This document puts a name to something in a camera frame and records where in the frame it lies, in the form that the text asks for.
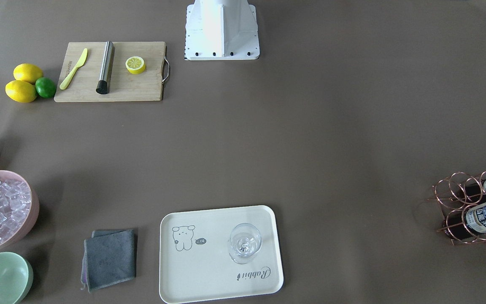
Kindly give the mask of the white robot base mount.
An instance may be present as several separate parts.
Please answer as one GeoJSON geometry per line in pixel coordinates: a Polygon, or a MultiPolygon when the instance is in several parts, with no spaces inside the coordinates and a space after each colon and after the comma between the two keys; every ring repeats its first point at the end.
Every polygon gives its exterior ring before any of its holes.
{"type": "Polygon", "coordinates": [[[246,0],[195,0],[186,8],[185,60],[256,60],[256,7],[246,0]]]}

